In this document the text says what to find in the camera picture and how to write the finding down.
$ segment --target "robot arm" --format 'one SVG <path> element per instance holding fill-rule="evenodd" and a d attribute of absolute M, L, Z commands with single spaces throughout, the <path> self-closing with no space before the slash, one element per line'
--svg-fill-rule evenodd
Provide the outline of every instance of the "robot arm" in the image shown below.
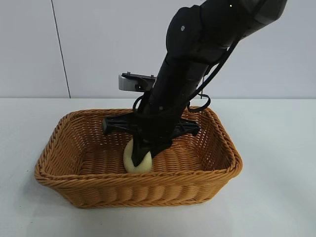
<path fill-rule="evenodd" d="M 172 139 L 186 133 L 196 135 L 199 126 L 181 118 L 203 76 L 211 68 L 225 63 L 239 40 L 277 20 L 287 0 L 207 0 L 202 5 L 178 10 L 171 20 L 167 35 L 167 55 L 157 78 L 123 74 L 120 89 L 128 85 L 144 91 L 141 102 L 131 114 L 105 118 L 105 134 L 112 131 L 133 134 L 125 156 L 129 172 L 151 169 L 151 157 L 172 145 Z M 151 155 L 147 169 L 137 171 L 144 157 Z"/>

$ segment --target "wicker basket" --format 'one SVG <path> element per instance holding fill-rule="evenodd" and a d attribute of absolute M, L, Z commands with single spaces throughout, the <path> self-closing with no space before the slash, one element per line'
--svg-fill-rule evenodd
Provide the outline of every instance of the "wicker basket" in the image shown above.
<path fill-rule="evenodd" d="M 85 110 L 63 117 L 40 156 L 35 178 L 81 208 L 190 205 L 210 200 L 242 169 L 241 158 L 210 109 L 185 111 L 198 121 L 196 137 L 184 135 L 154 158 L 149 173 L 127 174 L 123 151 L 131 135 L 102 134 L 104 116 L 128 109 Z"/>

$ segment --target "white wall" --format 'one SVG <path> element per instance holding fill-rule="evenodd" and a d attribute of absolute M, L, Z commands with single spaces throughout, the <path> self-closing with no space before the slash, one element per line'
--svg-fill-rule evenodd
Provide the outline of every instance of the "white wall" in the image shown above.
<path fill-rule="evenodd" d="M 68 97 L 50 0 L 0 1 L 0 97 Z"/>
<path fill-rule="evenodd" d="M 157 74 L 176 11 L 201 0 L 53 0 L 73 98 L 134 98 L 118 74 Z M 243 40 L 212 98 L 316 98 L 316 1 Z M 51 0 L 0 1 L 0 97 L 68 97 Z"/>
<path fill-rule="evenodd" d="M 157 74 L 172 16 L 200 0 L 53 0 L 73 97 L 135 97 L 117 76 Z M 289 0 L 243 40 L 208 86 L 213 98 L 316 98 L 316 1 Z"/>

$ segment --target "white table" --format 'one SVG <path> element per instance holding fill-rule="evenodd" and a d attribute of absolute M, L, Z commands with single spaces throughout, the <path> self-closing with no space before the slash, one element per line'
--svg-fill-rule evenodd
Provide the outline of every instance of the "white table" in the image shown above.
<path fill-rule="evenodd" d="M 36 182 L 34 165 L 63 115 L 132 102 L 0 99 L 1 237 L 316 236 L 316 100 L 213 100 L 244 168 L 204 204 L 84 210 Z"/>

